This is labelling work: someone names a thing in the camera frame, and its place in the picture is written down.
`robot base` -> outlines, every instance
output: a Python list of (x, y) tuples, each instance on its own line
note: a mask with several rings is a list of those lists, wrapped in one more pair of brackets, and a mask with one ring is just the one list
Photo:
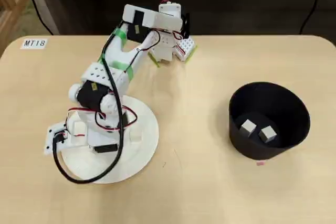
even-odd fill
[[(136, 98), (123, 96), (123, 104), (138, 115), (138, 120), (124, 132), (124, 148), (116, 166), (97, 184), (125, 180), (144, 168), (151, 160), (159, 141), (159, 126), (151, 109)], [(115, 159), (117, 152), (96, 153), (89, 146), (61, 151), (68, 169), (81, 179), (89, 179), (104, 171)]]

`robotic arm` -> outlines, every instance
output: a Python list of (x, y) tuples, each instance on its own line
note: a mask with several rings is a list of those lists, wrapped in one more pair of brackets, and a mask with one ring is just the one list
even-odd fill
[[(173, 54), (185, 60), (188, 54), (182, 49), (181, 43), (188, 44), (192, 39), (188, 37), (188, 33), (180, 33), (186, 25), (181, 18), (181, 6), (168, 2), (160, 4), (159, 10), (161, 12), (125, 5), (123, 22), (114, 30), (105, 53), (84, 72), (81, 84), (74, 84), (69, 90), (69, 99), (80, 105), (69, 109), (68, 115), (69, 112), (75, 112), (75, 115), (67, 116), (65, 122), (48, 128), (45, 154), (53, 152), (51, 147), (55, 139), (58, 152), (81, 146), (89, 146), (96, 154), (118, 150), (120, 116), (102, 57), (108, 65), (120, 97), (126, 93), (143, 56), (147, 53), (150, 52), (157, 61), (172, 60)], [(129, 52), (123, 52), (127, 37), (141, 44)], [(138, 116), (132, 108), (122, 106), (124, 128), (137, 119)]]

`black cup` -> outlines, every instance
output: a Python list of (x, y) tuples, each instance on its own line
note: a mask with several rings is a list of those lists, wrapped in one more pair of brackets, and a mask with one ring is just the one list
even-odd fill
[[(247, 137), (239, 131), (249, 119), (256, 128)], [(271, 126), (277, 133), (264, 143), (261, 129)], [(243, 155), (270, 159), (299, 143), (308, 135), (310, 118), (304, 103), (288, 89), (269, 82), (253, 82), (239, 88), (229, 104), (229, 134), (233, 146)]]

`white cube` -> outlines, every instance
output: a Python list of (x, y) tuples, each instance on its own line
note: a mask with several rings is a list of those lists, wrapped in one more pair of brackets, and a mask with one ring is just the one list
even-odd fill
[(275, 139), (277, 133), (273, 130), (271, 126), (267, 126), (259, 132), (259, 136), (261, 140), (263, 140), (265, 143), (268, 143)]
[(252, 132), (256, 129), (257, 125), (247, 119), (240, 127), (239, 131), (242, 135), (249, 137)]
[(130, 129), (130, 142), (140, 143), (142, 141), (142, 130), (138, 125), (134, 125)]

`label sticker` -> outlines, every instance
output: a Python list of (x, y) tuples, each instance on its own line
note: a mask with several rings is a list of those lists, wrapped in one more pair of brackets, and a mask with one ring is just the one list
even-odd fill
[(97, 84), (95, 82), (91, 83), (91, 87), (93, 91), (98, 90)]
[(257, 161), (257, 166), (260, 166), (260, 165), (265, 165), (265, 161), (264, 160)]
[(44, 49), (48, 39), (24, 39), (21, 49)]
[(135, 33), (139, 34), (140, 33), (139, 25), (135, 25), (134, 27), (135, 27)]

